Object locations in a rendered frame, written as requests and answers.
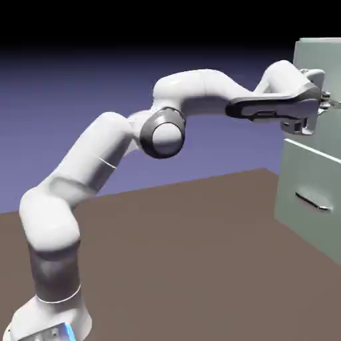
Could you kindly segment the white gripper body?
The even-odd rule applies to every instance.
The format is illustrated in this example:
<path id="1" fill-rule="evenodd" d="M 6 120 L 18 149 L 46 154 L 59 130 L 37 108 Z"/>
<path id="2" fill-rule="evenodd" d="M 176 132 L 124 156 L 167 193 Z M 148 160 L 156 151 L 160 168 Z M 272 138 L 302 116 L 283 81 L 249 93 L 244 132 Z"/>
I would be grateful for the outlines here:
<path id="1" fill-rule="evenodd" d="M 320 91 L 319 94 L 319 108 L 317 112 L 312 116 L 304 119 L 301 124 L 301 133 L 302 135 L 312 135 L 316 129 L 316 124 L 318 120 L 318 115 L 324 110 L 321 107 L 322 98 L 323 98 L 323 85 L 325 72 L 321 69 L 301 69 L 300 72 L 314 85 L 316 85 Z"/>

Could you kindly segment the pale green drawer front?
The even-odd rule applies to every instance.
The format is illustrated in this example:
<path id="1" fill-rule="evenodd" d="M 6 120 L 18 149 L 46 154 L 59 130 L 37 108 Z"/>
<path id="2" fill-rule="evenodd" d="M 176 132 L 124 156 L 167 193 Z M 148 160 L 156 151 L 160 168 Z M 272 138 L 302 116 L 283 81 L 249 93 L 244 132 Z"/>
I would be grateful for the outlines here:
<path id="1" fill-rule="evenodd" d="M 296 197 L 301 189 L 325 196 L 333 211 L 318 210 Z M 341 160 L 285 139 L 274 216 L 341 266 Z"/>
<path id="2" fill-rule="evenodd" d="M 299 69 L 325 71 L 323 89 L 341 102 L 341 37 L 301 38 L 294 49 L 294 65 Z M 295 141 L 341 159 L 341 110 L 328 110 L 317 122 L 316 131 Z"/>

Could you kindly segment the pale green cabinet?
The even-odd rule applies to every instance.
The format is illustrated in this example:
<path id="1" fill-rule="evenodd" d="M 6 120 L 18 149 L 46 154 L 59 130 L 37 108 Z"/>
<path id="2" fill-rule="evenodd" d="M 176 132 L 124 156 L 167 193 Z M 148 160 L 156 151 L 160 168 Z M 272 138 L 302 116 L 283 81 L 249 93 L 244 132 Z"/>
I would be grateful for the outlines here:
<path id="1" fill-rule="evenodd" d="M 301 38 L 294 65 L 322 69 L 341 103 L 341 37 Z M 274 215 L 341 266 L 341 108 L 324 111 L 313 135 L 285 136 Z"/>

